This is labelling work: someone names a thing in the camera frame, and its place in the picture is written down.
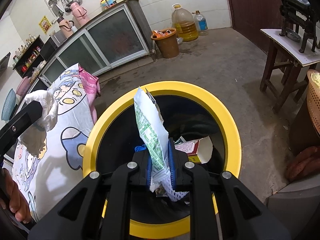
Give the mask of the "person's left hand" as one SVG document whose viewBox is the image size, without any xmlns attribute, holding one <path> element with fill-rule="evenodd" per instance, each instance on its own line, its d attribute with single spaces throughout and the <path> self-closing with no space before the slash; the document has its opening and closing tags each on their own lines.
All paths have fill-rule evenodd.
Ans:
<svg viewBox="0 0 320 240">
<path fill-rule="evenodd" d="M 1 206 L 4 209 L 8 207 L 10 211 L 15 214 L 15 218 L 18 222 L 23 222 L 24 224 L 29 223 L 32 220 L 32 217 L 25 197 L 18 189 L 16 182 L 13 181 L 6 168 L 1 168 L 1 174 L 4 176 L 6 192 L 10 199 L 9 205 L 6 205 L 1 199 Z"/>
</svg>

